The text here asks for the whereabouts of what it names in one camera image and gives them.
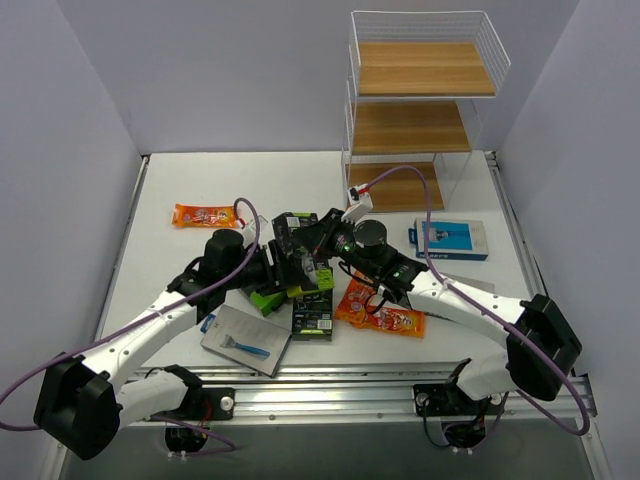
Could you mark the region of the tall green black razor box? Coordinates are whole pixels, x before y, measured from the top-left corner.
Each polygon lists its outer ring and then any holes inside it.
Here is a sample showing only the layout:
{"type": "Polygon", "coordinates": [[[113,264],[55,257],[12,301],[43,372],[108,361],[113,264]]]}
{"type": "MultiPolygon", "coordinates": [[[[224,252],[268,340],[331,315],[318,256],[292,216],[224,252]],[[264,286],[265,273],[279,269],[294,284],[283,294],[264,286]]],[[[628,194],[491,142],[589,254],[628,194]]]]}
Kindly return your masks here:
{"type": "MultiPolygon", "coordinates": [[[[316,222],[318,222],[316,213],[295,212],[282,213],[272,220],[274,238],[287,257],[291,258],[295,256],[301,258],[304,254],[309,254],[293,239],[293,233],[300,227],[306,227],[316,222]]],[[[296,298],[305,294],[332,290],[334,288],[333,271],[330,265],[326,261],[312,258],[316,262],[318,289],[303,291],[300,287],[286,288],[286,294],[289,298],[296,298]]]]}

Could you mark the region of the small black green razor box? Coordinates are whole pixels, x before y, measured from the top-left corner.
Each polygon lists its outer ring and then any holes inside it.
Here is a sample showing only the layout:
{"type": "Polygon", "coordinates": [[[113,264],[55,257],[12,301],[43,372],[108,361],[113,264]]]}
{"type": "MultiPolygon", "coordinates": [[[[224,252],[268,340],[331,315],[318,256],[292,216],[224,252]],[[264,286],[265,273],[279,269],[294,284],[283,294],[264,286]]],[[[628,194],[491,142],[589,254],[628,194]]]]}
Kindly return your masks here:
{"type": "Polygon", "coordinates": [[[293,299],[291,333],[295,341],[332,340],[332,290],[305,294],[293,299]]]}

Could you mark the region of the black green razor pack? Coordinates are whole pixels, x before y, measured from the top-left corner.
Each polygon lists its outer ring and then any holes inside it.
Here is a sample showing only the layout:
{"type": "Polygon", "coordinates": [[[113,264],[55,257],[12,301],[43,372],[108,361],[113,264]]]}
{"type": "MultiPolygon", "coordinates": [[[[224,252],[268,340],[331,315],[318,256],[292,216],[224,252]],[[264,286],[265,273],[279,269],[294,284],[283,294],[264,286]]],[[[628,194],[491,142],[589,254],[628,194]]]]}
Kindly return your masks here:
{"type": "Polygon", "coordinates": [[[285,291],[261,295],[255,288],[245,287],[240,292],[263,317],[268,317],[278,311],[288,301],[285,291]]]}

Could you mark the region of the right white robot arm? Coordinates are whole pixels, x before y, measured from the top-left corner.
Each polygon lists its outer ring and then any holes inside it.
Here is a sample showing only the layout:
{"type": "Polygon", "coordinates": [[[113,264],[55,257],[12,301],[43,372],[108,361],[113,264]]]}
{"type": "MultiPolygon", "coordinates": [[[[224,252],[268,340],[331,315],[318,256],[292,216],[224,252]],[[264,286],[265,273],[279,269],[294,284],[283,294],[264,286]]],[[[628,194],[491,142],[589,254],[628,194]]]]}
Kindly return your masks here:
{"type": "Polygon", "coordinates": [[[463,364],[443,390],[450,409],[464,413],[479,400],[509,391],[556,398],[582,344],[551,298],[510,298],[444,277],[389,245],[381,222],[345,222],[342,216],[330,210],[296,230],[294,242],[316,258],[338,258],[353,267],[385,300],[468,327],[501,347],[498,355],[463,364]]]}

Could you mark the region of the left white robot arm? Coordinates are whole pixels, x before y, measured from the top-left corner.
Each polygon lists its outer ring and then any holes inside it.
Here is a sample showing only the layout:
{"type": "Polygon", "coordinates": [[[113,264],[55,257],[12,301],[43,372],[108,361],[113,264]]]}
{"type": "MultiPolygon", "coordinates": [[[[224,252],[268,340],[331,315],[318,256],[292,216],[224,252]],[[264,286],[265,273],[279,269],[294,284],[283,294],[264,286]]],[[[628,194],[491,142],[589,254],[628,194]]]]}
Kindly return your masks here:
{"type": "Polygon", "coordinates": [[[265,247],[217,230],[164,291],[119,334],[46,369],[34,412],[37,426],[82,460],[101,453],[123,427],[166,413],[197,419],[205,409],[202,380],[173,364],[139,381],[132,374],[172,339],[221,306],[230,290],[274,293],[305,278],[307,252],[297,237],[265,247]]]}

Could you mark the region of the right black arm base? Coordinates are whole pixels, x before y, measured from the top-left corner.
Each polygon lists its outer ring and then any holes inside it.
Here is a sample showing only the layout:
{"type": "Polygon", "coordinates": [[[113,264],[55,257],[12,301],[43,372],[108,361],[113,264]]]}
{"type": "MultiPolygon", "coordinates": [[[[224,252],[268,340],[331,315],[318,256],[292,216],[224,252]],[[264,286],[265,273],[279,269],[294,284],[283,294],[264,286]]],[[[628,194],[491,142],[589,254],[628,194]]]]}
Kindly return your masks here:
{"type": "Polygon", "coordinates": [[[450,384],[414,384],[413,400],[418,416],[462,415],[466,404],[462,392],[450,384]]]}

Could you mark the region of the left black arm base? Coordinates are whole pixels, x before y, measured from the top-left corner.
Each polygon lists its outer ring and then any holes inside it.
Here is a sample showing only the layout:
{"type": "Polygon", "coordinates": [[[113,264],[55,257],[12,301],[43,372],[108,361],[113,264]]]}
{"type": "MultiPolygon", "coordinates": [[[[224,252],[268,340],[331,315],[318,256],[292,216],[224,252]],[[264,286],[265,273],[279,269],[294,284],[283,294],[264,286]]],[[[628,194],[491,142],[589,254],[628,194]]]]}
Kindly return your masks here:
{"type": "Polygon", "coordinates": [[[204,388],[198,420],[228,421],[234,417],[236,391],[230,387],[204,388]]]}

